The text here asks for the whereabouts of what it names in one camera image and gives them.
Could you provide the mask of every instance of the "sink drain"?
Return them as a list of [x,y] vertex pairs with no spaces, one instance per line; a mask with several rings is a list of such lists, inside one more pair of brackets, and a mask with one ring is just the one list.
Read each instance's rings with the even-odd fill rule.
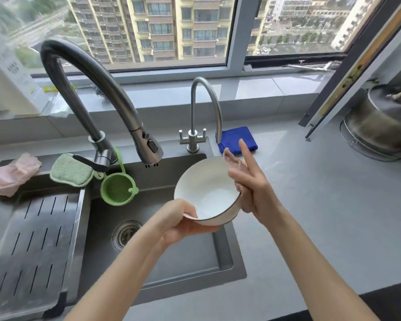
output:
[[141,223],[133,220],[124,221],[119,224],[113,234],[113,246],[115,249],[121,251],[141,226]]

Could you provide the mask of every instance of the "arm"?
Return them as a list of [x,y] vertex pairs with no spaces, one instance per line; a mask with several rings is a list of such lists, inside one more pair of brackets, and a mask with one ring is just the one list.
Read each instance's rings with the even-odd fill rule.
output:
[[65,321],[122,320],[168,246],[188,235],[218,230],[183,218],[183,213],[196,216],[194,206],[182,199],[165,204],[135,233]]
[[315,321],[368,320],[377,316],[345,283],[282,206],[245,143],[239,141],[251,175],[230,170],[234,180],[253,191],[254,216],[272,235]]

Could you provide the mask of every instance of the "pull-down faucet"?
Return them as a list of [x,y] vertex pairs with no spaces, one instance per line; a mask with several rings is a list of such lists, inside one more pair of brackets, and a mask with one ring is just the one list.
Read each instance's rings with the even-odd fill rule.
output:
[[89,134],[89,141],[96,149],[94,162],[75,155],[76,160],[90,165],[98,172],[106,172],[118,158],[104,132],[99,130],[79,96],[71,86],[59,59],[65,59],[85,74],[110,100],[123,123],[131,133],[138,156],[145,164],[154,164],[163,157],[159,143],[144,129],[138,113],[122,87],[95,59],[75,44],[59,38],[42,43],[40,57],[47,75],[67,102],[77,119]]
[[207,141],[207,129],[206,128],[203,129],[202,136],[198,136],[198,131],[194,129],[194,104],[196,103],[196,87],[198,86],[198,83],[202,84],[205,87],[205,89],[208,91],[208,94],[211,97],[211,102],[213,103],[213,106],[214,106],[215,118],[217,120],[217,135],[216,135],[217,144],[221,142],[221,130],[222,130],[222,126],[223,126],[223,120],[221,118],[221,109],[220,109],[219,100],[217,99],[217,96],[215,95],[215,91],[214,91],[213,87],[203,77],[195,78],[192,83],[192,94],[191,94],[192,97],[191,97],[191,104],[190,104],[190,108],[192,111],[192,128],[188,131],[188,137],[187,136],[183,137],[182,130],[179,130],[180,144],[187,144],[187,151],[190,153],[196,153],[197,151],[199,151],[198,143],[205,143]]

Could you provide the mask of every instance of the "window sill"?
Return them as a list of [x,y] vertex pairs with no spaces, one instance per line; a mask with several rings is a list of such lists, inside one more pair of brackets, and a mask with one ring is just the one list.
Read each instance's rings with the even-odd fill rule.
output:
[[[274,74],[261,76],[209,79],[219,99],[224,121],[270,115],[304,113],[332,73]],[[147,127],[185,129],[190,124],[190,91],[192,81],[143,83],[124,85]],[[96,96],[93,88],[76,90],[98,128],[106,133],[126,131],[118,113],[107,100]],[[15,116],[0,112],[0,144],[51,140],[62,137],[84,136],[86,131],[73,113],[57,112],[67,104],[56,92],[50,93],[51,102],[38,117]],[[203,86],[196,91],[196,123],[215,120],[208,92]]]

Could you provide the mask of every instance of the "faucet button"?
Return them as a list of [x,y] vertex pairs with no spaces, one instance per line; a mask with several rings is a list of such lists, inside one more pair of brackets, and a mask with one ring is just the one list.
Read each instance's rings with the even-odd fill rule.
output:
[[159,150],[157,145],[156,145],[156,143],[153,140],[148,140],[147,141],[147,146],[150,147],[150,150],[153,153],[156,153]]

